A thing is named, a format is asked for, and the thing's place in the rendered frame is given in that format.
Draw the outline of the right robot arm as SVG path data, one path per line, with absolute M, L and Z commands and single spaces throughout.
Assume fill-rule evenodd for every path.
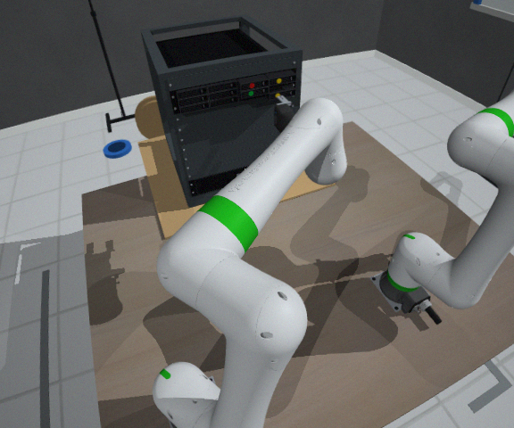
M 389 300 L 402 304 L 404 314 L 421 309 L 437 325 L 442 322 L 423 287 L 454 309 L 471 308 L 514 247 L 513 136 L 514 90 L 451 132 L 447 142 L 451 159 L 494 181 L 498 194 L 456 259 L 422 233 L 400 239 L 379 285 Z

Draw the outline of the black server rack frame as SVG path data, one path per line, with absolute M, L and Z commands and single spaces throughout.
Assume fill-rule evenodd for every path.
M 153 38 L 236 21 L 239 29 L 156 43 Z M 250 28 L 281 49 L 265 49 L 250 38 Z M 166 140 L 188 208 L 192 208 L 209 201 L 276 140 L 280 133 L 274 126 L 274 108 L 281 102 L 266 96 L 180 114 L 176 91 L 291 70 L 297 74 L 292 83 L 296 95 L 286 99 L 296 114 L 301 101 L 303 50 L 247 14 L 143 29 L 141 33 Z

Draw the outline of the tan wooden board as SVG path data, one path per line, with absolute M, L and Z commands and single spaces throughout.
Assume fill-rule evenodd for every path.
M 205 203 L 188 208 L 165 135 L 138 142 L 138 146 L 165 240 L 170 239 Z M 303 171 L 280 202 L 334 185 L 318 185 Z

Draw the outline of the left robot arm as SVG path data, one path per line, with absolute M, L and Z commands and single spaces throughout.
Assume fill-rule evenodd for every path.
M 263 428 L 278 380 L 305 335 L 307 312 L 291 286 L 241 258 L 303 171 L 318 185 L 332 185 L 346 167 L 340 109 L 310 99 L 162 246 L 162 286 L 226 337 L 221 389 L 188 362 L 172 363 L 155 378 L 154 403 L 173 428 Z

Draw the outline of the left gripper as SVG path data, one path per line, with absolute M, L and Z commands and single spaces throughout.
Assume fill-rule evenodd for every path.
M 277 103 L 274 108 L 274 126 L 281 134 L 295 114 L 289 107 L 291 102 L 289 102 L 283 95 L 277 96 L 277 99 L 281 103 Z

